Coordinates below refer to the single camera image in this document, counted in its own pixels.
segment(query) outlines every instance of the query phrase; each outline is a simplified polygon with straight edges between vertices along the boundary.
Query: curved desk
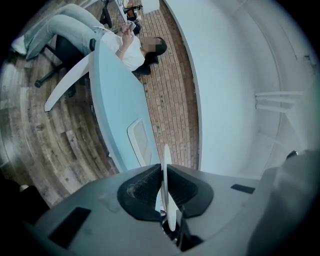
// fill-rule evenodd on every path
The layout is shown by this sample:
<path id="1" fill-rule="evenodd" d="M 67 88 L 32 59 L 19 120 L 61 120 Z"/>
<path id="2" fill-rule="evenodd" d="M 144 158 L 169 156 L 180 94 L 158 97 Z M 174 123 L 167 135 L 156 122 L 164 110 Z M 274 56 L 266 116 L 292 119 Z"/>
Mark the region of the curved desk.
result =
<path id="1" fill-rule="evenodd" d="M 65 91 L 87 72 L 97 121 L 119 172 L 143 166 L 143 154 L 148 160 L 145 165 L 160 163 L 144 87 L 103 42 L 97 41 L 95 51 L 63 77 L 44 110 L 50 111 Z"/>

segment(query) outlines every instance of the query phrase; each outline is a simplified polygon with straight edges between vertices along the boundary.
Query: light blue desk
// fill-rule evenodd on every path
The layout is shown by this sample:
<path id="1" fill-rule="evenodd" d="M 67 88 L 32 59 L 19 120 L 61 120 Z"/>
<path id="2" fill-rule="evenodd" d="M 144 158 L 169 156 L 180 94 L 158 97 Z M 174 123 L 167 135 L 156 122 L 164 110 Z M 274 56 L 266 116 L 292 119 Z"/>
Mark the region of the light blue desk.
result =
<path id="1" fill-rule="evenodd" d="M 160 163 L 143 85 L 103 42 L 96 42 L 89 67 L 91 93 L 98 124 L 120 172 L 140 167 L 128 137 L 128 127 L 142 119 L 152 151 Z"/>

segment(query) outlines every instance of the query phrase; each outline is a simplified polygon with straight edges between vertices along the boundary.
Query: white shoe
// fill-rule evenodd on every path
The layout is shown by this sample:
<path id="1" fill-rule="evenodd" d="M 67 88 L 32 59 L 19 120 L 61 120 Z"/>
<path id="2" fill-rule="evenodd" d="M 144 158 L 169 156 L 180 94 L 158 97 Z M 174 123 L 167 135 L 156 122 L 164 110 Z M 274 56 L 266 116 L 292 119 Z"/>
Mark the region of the white shoe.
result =
<path id="1" fill-rule="evenodd" d="M 24 35 L 13 40 L 11 47 L 18 54 L 21 54 L 23 56 L 27 55 L 27 49 L 25 47 L 25 36 Z"/>

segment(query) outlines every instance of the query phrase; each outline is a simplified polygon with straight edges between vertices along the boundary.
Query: black rectangular panel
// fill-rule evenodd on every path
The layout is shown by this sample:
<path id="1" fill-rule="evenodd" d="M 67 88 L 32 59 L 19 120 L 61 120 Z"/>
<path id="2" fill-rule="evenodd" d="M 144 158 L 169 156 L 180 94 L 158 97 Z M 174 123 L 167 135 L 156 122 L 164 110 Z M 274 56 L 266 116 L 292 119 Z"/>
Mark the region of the black rectangular panel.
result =
<path id="1" fill-rule="evenodd" d="M 91 210 L 77 207 L 52 232 L 49 239 L 57 245 L 67 249 L 74 236 L 85 222 Z"/>
<path id="2" fill-rule="evenodd" d="M 253 192 L 255 191 L 254 187 L 243 186 L 243 185 L 239 185 L 239 184 L 234 184 L 231 187 L 231 189 L 238 190 L 238 191 L 248 193 L 248 194 L 253 194 Z"/>

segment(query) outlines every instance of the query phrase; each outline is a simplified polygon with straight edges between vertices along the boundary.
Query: white shirt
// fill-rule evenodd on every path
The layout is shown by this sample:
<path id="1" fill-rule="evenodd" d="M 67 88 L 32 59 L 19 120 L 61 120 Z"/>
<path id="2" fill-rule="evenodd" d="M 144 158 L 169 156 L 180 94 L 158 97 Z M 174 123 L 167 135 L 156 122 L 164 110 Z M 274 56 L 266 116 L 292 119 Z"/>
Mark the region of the white shirt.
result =
<path id="1" fill-rule="evenodd" d="M 122 38 L 104 27 L 99 28 L 106 31 L 101 41 L 104 42 L 111 51 L 116 53 L 123 44 Z M 130 71 L 135 71 L 145 62 L 145 57 L 142 55 L 140 48 L 141 42 L 138 37 L 134 36 L 132 44 L 128 47 L 122 59 Z"/>

